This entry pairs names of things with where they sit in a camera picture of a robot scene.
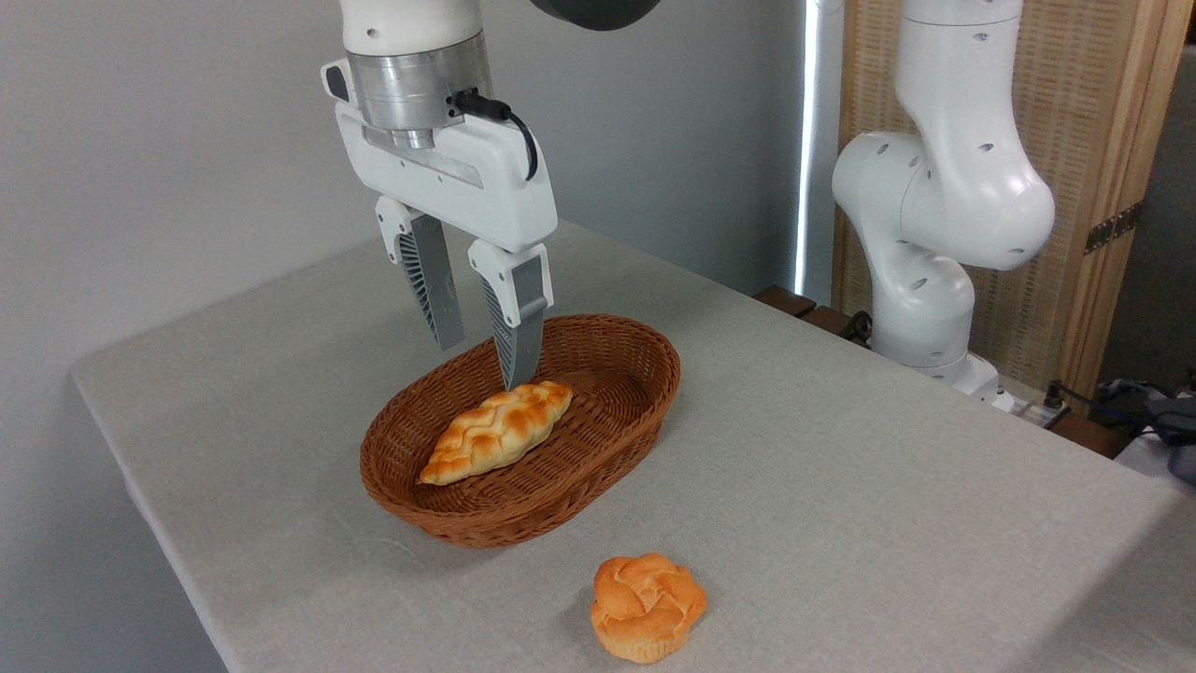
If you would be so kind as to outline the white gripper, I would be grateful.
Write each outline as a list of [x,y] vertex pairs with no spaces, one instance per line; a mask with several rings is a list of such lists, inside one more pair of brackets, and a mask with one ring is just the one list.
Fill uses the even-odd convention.
[[544,312],[554,306],[547,246],[539,244],[557,226],[547,159],[530,175],[524,133],[472,115],[434,129],[431,149],[411,149],[397,134],[364,123],[349,73],[341,59],[324,66],[321,80],[335,100],[350,166],[364,186],[383,194],[376,218],[384,246],[405,273],[437,345],[445,351],[464,339],[444,222],[486,239],[472,241],[466,256],[482,277],[505,388],[530,383]]

